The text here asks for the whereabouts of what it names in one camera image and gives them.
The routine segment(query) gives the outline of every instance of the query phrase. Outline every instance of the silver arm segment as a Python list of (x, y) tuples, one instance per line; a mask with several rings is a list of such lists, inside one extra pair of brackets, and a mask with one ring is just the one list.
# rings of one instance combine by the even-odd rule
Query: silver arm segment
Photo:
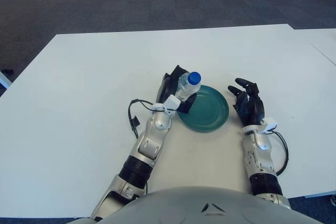
[(259, 198), (290, 208), (289, 201), (282, 195), (277, 174), (271, 158), (271, 142), (265, 134), (276, 127), (276, 122), (263, 119), (262, 125), (249, 125), (243, 128), (245, 169), (251, 182), (252, 193)]
[(171, 129), (171, 118), (180, 100), (170, 95), (163, 103), (152, 105), (153, 112), (145, 131), (138, 137), (123, 169), (115, 175), (107, 191), (95, 207), (91, 219), (100, 220), (125, 204), (143, 196), (144, 186), (162, 151), (163, 142)]

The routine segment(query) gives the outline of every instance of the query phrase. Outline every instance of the black cable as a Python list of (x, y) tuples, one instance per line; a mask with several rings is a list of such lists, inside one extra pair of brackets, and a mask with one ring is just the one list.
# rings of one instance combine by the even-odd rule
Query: black cable
[(276, 134), (278, 136), (278, 138), (282, 142), (282, 145), (284, 146), (285, 153), (286, 153), (285, 162), (283, 163), (282, 168), (279, 171), (277, 171), (277, 176), (279, 176), (280, 174), (282, 174), (284, 172), (284, 170), (286, 169), (287, 164), (288, 164), (288, 160), (289, 160), (288, 146), (287, 146), (285, 138), (279, 132), (274, 131), (274, 130), (270, 130), (269, 132), (271, 132), (271, 133), (268, 133), (267, 135)]

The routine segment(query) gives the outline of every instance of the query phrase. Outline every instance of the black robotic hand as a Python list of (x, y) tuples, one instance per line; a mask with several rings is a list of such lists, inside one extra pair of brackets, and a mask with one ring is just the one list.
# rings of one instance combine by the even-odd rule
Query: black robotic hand
[(233, 107), (237, 111), (243, 126), (260, 125), (261, 120), (265, 117), (265, 111), (263, 102), (258, 96), (257, 84), (241, 78), (237, 78), (235, 81), (246, 90), (242, 91), (233, 86), (227, 87), (237, 98)]

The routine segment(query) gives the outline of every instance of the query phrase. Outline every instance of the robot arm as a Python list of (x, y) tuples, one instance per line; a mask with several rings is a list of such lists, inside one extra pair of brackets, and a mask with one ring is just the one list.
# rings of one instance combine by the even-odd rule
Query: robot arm
[(251, 183), (252, 194), (290, 208), (288, 199), (282, 195), (274, 171), (271, 159), (272, 147), (267, 135), (277, 123), (272, 118), (264, 118), (264, 105), (258, 96), (257, 85), (241, 78), (237, 78), (236, 82), (246, 89), (245, 92), (233, 86), (228, 87), (237, 98), (234, 108), (244, 126), (245, 169)]
[(152, 105), (153, 113), (147, 120), (121, 172), (115, 175), (91, 219), (99, 221), (144, 194), (145, 185), (161, 153), (164, 138), (171, 129), (171, 118), (180, 100), (170, 95), (162, 103)]

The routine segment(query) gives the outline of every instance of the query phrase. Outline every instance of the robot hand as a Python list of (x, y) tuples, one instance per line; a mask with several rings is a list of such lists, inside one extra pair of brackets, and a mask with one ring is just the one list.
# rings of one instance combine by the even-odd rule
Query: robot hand
[(242, 91), (233, 86), (228, 87), (229, 91), (237, 98), (233, 107), (237, 111), (243, 126), (261, 124), (265, 111), (263, 102), (258, 96), (257, 84), (241, 78), (237, 78), (235, 81), (246, 90)]
[(229, 91), (237, 98), (233, 107), (244, 126), (244, 163), (252, 194), (290, 208), (288, 199), (282, 195), (277, 174), (274, 171), (271, 143), (267, 135), (267, 132), (274, 129), (277, 124), (272, 118), (264, 118), (264, 105), (258, 96), (257, 84), (241, 78), (235, 81), (246, 90), (228, 86)]

